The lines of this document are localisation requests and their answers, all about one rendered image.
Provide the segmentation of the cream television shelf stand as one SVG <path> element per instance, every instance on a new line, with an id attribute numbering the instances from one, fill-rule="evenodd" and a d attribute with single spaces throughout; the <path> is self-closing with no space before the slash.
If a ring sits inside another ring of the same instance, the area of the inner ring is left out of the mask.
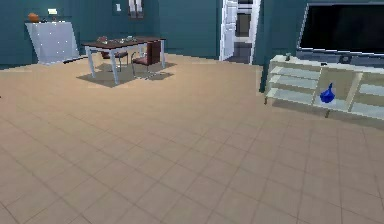
<path id="1" fill-rule="evenodd" d="M 276 55 L 270 60 L 265 91 L 269 98 L 330 111 L 384 120 L 384 69 L 301 60 Z M 332 83 L 335 98 L 323 103 L 320 94 Z"/>

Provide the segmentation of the brown dining table white legs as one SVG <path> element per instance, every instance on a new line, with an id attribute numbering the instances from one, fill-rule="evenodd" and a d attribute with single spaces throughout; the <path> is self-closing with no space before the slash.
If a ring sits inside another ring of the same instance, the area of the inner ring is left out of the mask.
<path id="1" fill-rule="evenodd" d="M 89 42 L 85 43 L 85 52 L 88 58 L 88 64 L 90 66 L 91 70 L 91 75 L 93 78 L 96 77 L 95 75 L 95 66 L 93 63 L 93 58 L 92 58 L 92 52 L 108 52 L 110 55 L 110 61 L 111 61 L 111 67 L 112 67 L 112 73 L 114 76 L 114 82 L 116 85 L 119 84 L 119 68 L 116 65 L 116 61 L 118 59 L 115 59 L 115 53 L 117 52 L 128 52 L 128 66 L 131 66 L 131 54 L 135 52 L 135 57 L 143 56 L 144 53 L 147 50 L 147 43 L 152 42 L 152 41 L 160 41 L 161 42 L 161 59 L 160 59 L 160 64 L 162 65 L 163 68 L 166 67 L 166 62 L 165 62 L 165 52 L 164 52 L 164 47 L 165 47 L 165 39 L 164 38 L 158 38 L 158 37 L 135 37 L 137 39 L 137 42 L 128 42 L 124 44 L 118 44 L 118 43 L 112 43 L 112 44 L 102 44 L 97 41 L 95 42 Z"/>

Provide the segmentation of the black television set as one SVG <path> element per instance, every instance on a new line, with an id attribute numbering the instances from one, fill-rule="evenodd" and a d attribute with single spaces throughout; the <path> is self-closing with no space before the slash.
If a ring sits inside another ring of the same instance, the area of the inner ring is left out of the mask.
<path id="1" fill-rule="evenodd" d="M 308 3 L 296 56 L 384 68 L 384 2 Z"/>

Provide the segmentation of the blue vase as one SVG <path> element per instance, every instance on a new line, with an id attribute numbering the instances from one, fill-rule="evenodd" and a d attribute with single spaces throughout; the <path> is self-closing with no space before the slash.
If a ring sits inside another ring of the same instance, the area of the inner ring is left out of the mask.
<path id="1" fill-rule="evenodd" d="M 330 103 L 334 100 L 335 94 L 332 92 L 333 84 L 330 83 L 328 88 L 320 94 L 320 100 L 323 103 Z"/>

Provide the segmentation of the white room door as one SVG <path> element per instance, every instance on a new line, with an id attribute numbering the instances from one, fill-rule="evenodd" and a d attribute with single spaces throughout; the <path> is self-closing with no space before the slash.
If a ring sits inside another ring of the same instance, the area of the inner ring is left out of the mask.
<path id="1" fill-rule="evenodd" d="M 219 56 L 221 61 L 234 55 L 237 10 L 238 0 L 223 0 Z"/>

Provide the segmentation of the framed wall picture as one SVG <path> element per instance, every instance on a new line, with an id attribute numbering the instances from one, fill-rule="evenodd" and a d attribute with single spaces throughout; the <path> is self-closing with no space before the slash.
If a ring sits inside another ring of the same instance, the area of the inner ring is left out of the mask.
<path id="1" fill-rule="evenodd" d="M 143 0 L 128 0 L 128 6 L 131 18 L 142 19 L 144 17 Z"/>

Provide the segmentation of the white cabinet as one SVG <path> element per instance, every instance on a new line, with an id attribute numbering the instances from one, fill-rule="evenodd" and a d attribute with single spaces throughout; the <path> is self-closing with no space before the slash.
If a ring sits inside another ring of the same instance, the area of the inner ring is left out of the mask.
<path id="1" fill-rule="evenodd" d="M 50 65 L 79 57 L 71 22 L 26 23 L 25 26 L 39 64 Z"/>

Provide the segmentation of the dark red chair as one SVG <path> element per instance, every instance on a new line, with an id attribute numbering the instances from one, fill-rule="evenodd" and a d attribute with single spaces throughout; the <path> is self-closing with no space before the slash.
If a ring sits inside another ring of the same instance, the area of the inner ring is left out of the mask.
<path id="1" fill-rule="evenodd" d="M 103 59 L 110 59 L 110 55 L 109 55 L 108 52 L 100 52 L 100 53 L 101 53 Z M 117 52 L 117 53 L 115 53 L 115 59 L 117 58 L 118 61 L 119 61 L 119 65 L 117 66 L 119 68 L 119 71 L 122 71 L 122 67 L 123 66 L 122 66 L 121 59 L 124 58 L 124 57 L 127 58 L 127 64 L 128 64 L 128 58 L 129 58 L 128 52 L 125 51 L 125 52 Z"/>
<path id="2" fill-rule="evenodd" d="M 146 67 L 146 72 L 149 73 L 149 77 L 156 75 L 156 72 L 149 70 L 151 65 L 157 64 L 161 59 L 161 42 L 152 41 L 147 43 L 147 50 L 143 56 L 135 57 L 135 52 L 131 54 L 131 66 L 133 71 L 133 76 L 136 77 L 135 64 L 143 65 Z"/>

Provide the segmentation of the dishes on table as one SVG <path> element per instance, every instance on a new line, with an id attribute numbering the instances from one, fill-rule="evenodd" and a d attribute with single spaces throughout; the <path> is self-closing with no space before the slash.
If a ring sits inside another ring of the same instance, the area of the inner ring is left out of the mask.
<path id="1" fill-rule="evenodd" d="M 112 43 L 118 43 L 118 44 L 124 44 L 128 42 L 137 42 L 137 39 L 133 36 L 127 36 L 125 38 L 117 38 L 117 39 L 108 39 L 107 36 L 101 36 L 98 37 L 97 42 L 102 44 L 112 44 Z"/>

